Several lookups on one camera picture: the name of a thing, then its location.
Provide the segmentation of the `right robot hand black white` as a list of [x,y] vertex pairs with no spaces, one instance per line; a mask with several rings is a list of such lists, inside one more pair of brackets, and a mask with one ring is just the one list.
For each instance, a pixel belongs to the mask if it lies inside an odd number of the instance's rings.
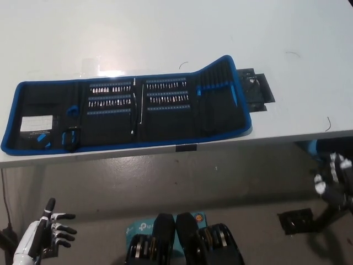
[[352,210],[352,161],[331,153],[328,167],[314,177],[314,188],[330,206]]

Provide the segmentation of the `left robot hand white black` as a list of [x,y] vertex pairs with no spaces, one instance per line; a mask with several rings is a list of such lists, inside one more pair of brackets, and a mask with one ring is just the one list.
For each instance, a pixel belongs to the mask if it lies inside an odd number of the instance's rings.
[[27,228],[13,255],[13,264],[40,264],[43,259],[58,257],[60,247],[71,248],[77,230],[61,223],[76,215],[55,213],[55,198],[47,202],[42,216]]

